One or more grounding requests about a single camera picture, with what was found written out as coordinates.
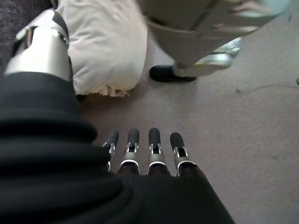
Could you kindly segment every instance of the black fabric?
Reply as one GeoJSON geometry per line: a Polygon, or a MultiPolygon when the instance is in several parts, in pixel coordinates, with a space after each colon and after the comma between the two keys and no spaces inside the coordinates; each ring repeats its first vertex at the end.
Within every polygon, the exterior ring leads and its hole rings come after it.
{"type": "Polygon", "coordinates": [[[0,223],[231,224],[204,174],[107,172],[108,149],[58,77],[17,73],[0,89],[0,223]]]}

